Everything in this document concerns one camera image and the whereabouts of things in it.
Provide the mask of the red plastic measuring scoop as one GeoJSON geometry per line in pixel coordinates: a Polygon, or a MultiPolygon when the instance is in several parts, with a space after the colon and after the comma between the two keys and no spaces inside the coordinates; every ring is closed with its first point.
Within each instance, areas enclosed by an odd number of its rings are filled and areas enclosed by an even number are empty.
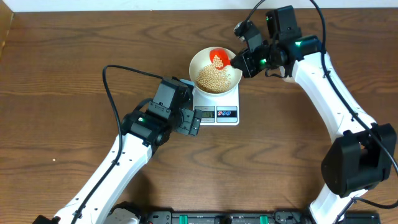
{"type": "Polygon", "coordinates": [[[231,65],[231,60],[229,59],[228,54],[222,48],[211,50],[209,56],[212,65],[214,65],[218,70],[222,70],[226,66],[231,65]]]}

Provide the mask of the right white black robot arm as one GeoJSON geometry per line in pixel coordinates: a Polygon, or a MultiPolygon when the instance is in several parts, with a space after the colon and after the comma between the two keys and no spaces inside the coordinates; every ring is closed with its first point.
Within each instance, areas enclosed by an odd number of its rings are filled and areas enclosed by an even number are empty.
{"type": "Polygon", "coordinates": [[[234,34],[247,47],[231,60],[245,78],[264,72],[296,83],[308,95],[328,130],[331,148],[321,164],[324,186],[294,223],[370,223],[371,215],[348,215],[364,194],[397,170],[397,134],[390,124],[377,124],[352,97],[333,68],[326,38],[305,36],[292,6],[266,14],[269,40],[250,18],[234,34]]]}

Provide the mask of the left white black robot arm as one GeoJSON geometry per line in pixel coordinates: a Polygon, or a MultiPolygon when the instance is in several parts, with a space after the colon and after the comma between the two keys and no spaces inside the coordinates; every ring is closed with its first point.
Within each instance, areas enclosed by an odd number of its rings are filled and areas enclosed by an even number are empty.
{"type": "Polygon", "coordinates": [[[202,114],[200,110],[165,108],[154,102],[146,111],[136,107],[125,115],[108,155],[83,188],[54,217],[39,215],[33,223],[107,223],[116,215],[121,215],[124,223],[138,223],[136,214],[114,208],[114,204],[172,132],[197,135],[202,114]]]}

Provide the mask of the white round bowl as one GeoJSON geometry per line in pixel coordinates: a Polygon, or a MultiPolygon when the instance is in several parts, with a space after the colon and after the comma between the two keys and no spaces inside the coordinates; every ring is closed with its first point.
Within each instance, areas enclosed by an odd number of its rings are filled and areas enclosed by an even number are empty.
{"type": "MultiPolygon", "coordinates": [[[[215,48],[222,48],[222,47],[208,47],[205,48],[201,51],[199,51],[199,53],[197,53],[191,60],[190,62],[190,66],[189,66],[189,76],[191,81],[195,84],[196,88],[199,88],[196,84],[196,78],[198,76],[199,71],[211,64],[211,60],[210,60],[210,51],[215,49],[215,48]]],[[[226,51],[226,53],[228,54],[229,59],[232,59],[233,57],[235,57],[235,53],[233,53],[232,51],[226,49],[226,48],[222,48],[226,51]]],[[[243,73],[242,71],[240,71],[237,68],[233,68],[231,65],[228,65],[225,67],[228,71],[228,74],[230,74],[230,78],[231,78],[231,85],[229,86],[228,90],[234,88],[235,86],[238,86],[239,82],[241,81],[242,77],[243,77],[243,73]]]]}

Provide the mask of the soybeans in bowl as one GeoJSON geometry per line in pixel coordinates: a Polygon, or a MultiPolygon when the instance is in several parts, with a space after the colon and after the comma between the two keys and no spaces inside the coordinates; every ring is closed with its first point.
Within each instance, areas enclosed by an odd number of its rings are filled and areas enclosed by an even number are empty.
{"type": "Polygon", "coordinates": [[[196,78],[197,86],[208,93],[224,93],[231,85],[230,74],[223,66],[222,60],[215,55],[211,64],[203,67],[196,78]]]}

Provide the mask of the white digital kitchen scale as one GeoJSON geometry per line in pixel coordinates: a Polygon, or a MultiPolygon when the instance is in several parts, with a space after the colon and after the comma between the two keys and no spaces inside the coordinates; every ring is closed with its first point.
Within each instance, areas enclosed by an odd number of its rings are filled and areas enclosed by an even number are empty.
{"type": "Polygon", "coordinates": [[[193,108],[201,110],[202,126],[236,126],[239,124],[239,88],[212,94],[199,88],[193,91],[193,108]]]}

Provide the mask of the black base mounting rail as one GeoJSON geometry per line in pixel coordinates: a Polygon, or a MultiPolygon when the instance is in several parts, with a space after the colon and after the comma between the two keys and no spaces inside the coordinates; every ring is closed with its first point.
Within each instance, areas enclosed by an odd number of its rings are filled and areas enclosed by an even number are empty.
{"type": "Polygon", "coordinates": [[[152,211],[139,217],[139,224],[316,224],[308,211],[276,210],[262,213],[199,213],[152,211]]]}

